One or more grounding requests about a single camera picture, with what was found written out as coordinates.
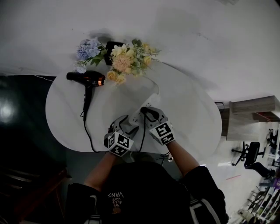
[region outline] forearm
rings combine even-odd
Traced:
[[[166,146],[183,176],[195,167],[199,166],[199,163],[195,160],[195,158],[192,157],[192,155],[182,148],[176,141],[172,141],[166,144]]]
[[[90,172],[84,184],[101,191],[116,158],[112,153],[106,153],[98,165]]]

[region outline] floor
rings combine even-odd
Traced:
[[[63,185],[62,197],[65,199],[68,184],[83,183],[104,153],[72,151],[60,145],[52,136],[45,116],[45,101],[51,83],[34,76],[0,76],[0,133],[5,135],[7,141],[13,142],[6,151],[13,152],[15,148],[20,148],[20,144],[31,144],[33,150],[40,151],[55,163],[67,166],[72,178]],[[277,124],[260,123],[260,151],[266,146],[269,128],[277,129]],[[24,140],[16,144],[18,138]],[[254,170],[245,170],[242,162],[237,166],[231,165],[239,157],[237,153],[231,152],[231,149],[241,146],[241,142],[230,142],[221,137],[214,154],[199,162],[208,167],[217,186],[224,192],[227,213],[231,217],[229,223],[232,224],[239,218],[236,212],[246,204],[251,190],[255,189],[261,180]],[[267,157],[259,156],[258,161],[265,165]],[[163,166],[174,179],[180,178],[180,172],[174,162],[165,162]]]

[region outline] black hair dryer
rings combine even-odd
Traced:
[[[73,80],[78,83],[81,83],[86,87],[86,92],[84,94],[84,109],[82,113],[84,114],[84,121],[86,121],[88,108],[93,95],[93,88],[97,86],[103,86],[106,81],[106,78],[104,75],[96,71],[86,71],[83,74],[78,72],[69,72],[67,73],[66,78],[68,80]]]

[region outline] flower bouquet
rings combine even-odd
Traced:
[[[153,56],[157,56],[160,50],[150,47],[149,44],[140,40],[132,40],[132,46],[123,44],[122,46],[114,46],[110,59],[112,61],[111,70],[107,73],[107,79],[122,84],[126,81],[126,75],[134,76],[145,75],[146,69],[149,67]],[[77,51],[79,61],[76,62],[76,71],[84,73],[86,64],[91,61],[92,64],[98,65],[104,58],[107,50],[104,46],[94,38],[92,40],[83,40]]]

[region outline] white table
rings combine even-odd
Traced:
[[[93,67],[106,74],[109,67],[104,63]],[[175,137],[194,158],[202,160],[210,156],[217,148],[221,137],[222,121],[219,110],[202,87],[187,75],[160,62],[153,62],[147,77],[160,87],[162,109],[173,124]],[[54,137],[65,147],[92,152],[90,141],[83,126],[80,114],[83,110],[83,85],[66,79],[66,72],[59,75],[51,85],[46,100],[46,117]],[[116,118],[132,115],[158,87],[150,80],[129,76],[121,86],[107,81],[104,86],[95,89],[87,114],[87,129],[97,151],[106,151],[103,145],[104,135]],[[141,127],[134,138],[140,147],[143,135]],[[166,153],[146,132],[143,152]]]

